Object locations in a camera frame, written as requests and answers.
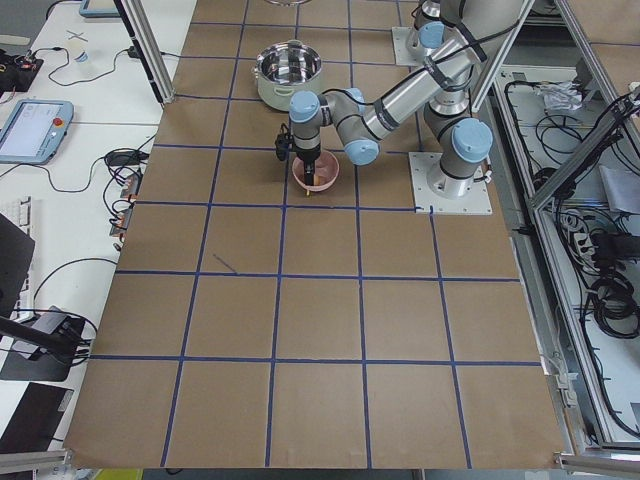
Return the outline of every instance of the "blue-framed tablet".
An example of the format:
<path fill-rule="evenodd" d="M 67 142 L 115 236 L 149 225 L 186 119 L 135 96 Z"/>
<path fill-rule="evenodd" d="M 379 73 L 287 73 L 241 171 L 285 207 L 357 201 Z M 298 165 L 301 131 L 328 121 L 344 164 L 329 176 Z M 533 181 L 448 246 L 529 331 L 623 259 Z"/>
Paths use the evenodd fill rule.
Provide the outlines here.
<path fill-rule="evenodd" d="M 82 0 L 80 15 L 86 18 L 119 17 L 113 0 Z"/>
<path fill-rule="evenodd" d="M 72 119 L 70 102 L 20 100 L 0 133 L 0 163 L 47 163 Z"/>

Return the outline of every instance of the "pink bowl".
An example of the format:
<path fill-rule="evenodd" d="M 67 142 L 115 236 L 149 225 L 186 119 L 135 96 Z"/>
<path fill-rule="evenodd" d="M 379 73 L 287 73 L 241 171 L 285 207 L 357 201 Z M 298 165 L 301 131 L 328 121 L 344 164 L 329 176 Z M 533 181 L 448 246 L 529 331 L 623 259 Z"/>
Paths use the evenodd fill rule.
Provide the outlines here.
<path fill-rule="evenodd" d="M 291 170 L 293 171 L 293 178 L 302 188 L 310 192 L 322 192 L 333 185 L 336 178 L 338 178 L 340 164 L 335 155 L 323 150 L 316 160 L 313 186 L 304 184 L 304 163 L 298 157 L 293 160 Z"/>

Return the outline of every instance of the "yellow object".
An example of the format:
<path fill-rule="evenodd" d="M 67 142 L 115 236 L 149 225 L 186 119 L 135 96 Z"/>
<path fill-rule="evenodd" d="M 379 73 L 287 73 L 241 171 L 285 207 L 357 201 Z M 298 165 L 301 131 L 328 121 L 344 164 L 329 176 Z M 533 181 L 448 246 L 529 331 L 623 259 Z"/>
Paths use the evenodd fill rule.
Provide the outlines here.
<path fill-rule="evenodd" d="M 142 480 L 142 469 L 109 468 L 100 470 L 95 480 Z"/>

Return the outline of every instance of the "blue object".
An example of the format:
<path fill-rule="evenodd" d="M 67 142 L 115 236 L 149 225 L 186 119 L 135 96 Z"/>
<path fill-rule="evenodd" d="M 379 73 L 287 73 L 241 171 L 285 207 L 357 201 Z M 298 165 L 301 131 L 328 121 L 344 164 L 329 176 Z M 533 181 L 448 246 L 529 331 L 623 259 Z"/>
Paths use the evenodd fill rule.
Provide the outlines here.
<path fill-rule="evenodd" d="M 46 163 L 58 151 L 73 119 L 73 105 L 20 100 L 0 133 L 0 163 Z"/>
<path fill-rule="evenodd" d="M 444 23 L 442 22 L 429 22 L 418 32 L 420 44 L 425 48 L 439 48 L 444 41 L 443 37 Z"/>
<path fill-rule="evenodd" d="M 93 0 L 82 0 L 82 5 L 80 5 L 80 15 L 85 18 L 115 18 L 119 17 L 118 9 L 115 7 L 106 7 L 103 4 L 106 2 L 97 2 Z"/>
<path fill-rule="evenodd" d="M 318 96 L 308 90 L 297 92 L 291 97 L 289 118 L 295 123 L 305 123 L 311 120 L 320 110 Z"/>
<path fill-rule="evenodd" d="M 480 120 L 465 118 L 453 127 L 451 142 L 456 153 L 464 161 L 480 163 L 489 155 L 493 145 L 493 134 Z"/>
<path fill-rule="evenodd" d="M 347 88 L 347 92 L 349 92 L 349 95 L 351 95 L 355 100 L 359 101 L 360 103 L 364 103 L 364 95 L 359 88 Z M 358 111 L 360 112 L 360 115 L 363 115 L 364 105 L 358 105 Z"/>
<path fill-rule="evenodd" d="M 354 140 L 344 146 L 344 151 L 354 165 L 368 165 L 380 153 L 380 147 L 373 140 Z"/>

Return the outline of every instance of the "scratch on tile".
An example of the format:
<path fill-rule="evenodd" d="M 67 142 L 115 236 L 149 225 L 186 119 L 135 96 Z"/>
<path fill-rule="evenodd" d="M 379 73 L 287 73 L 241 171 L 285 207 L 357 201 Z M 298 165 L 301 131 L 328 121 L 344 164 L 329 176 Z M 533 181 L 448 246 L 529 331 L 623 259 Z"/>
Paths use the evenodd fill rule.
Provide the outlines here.
<path fill-rule="evenodd" d="M 231 270 L 233 273 L 237 274 L 238 271 L 233 268 L 231 265 L 229 265 L 227 262 L 225 262 L 222 258 L 220 258 L 218 255 L 216 255 L 215 253 L 211 254 L 213 256 L 213 258 L 215 258 L 216 260 L 218 260 L 221 264 L 223 264 L 225 267 L 227 267 L 229 270 Z"/>

